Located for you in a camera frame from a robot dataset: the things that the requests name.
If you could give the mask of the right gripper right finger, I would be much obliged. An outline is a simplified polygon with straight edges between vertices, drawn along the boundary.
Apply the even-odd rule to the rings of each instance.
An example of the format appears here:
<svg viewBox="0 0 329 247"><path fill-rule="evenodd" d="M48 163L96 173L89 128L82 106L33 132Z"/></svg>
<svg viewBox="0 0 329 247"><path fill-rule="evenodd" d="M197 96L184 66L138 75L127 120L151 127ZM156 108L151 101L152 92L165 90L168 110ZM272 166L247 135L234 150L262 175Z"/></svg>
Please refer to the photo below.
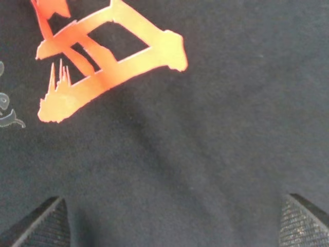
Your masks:
<svg viewBox="0 0 329 247"><path fill-rule="evenodd" d="M296 193L282 204L279 246L328 246L328 213Z"/></svg>

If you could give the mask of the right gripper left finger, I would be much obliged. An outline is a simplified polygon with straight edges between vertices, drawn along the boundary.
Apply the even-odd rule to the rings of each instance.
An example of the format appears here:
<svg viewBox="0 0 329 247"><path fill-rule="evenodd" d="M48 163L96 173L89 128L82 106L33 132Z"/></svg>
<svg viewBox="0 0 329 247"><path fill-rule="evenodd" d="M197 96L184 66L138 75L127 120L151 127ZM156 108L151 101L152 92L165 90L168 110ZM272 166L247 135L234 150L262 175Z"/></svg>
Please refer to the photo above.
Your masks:
<svg viewBox="0 0 329 247"><path fill-rule="evenodd" d="M64 198L50 197L1 233L1 246L71 246Z"/></svg>

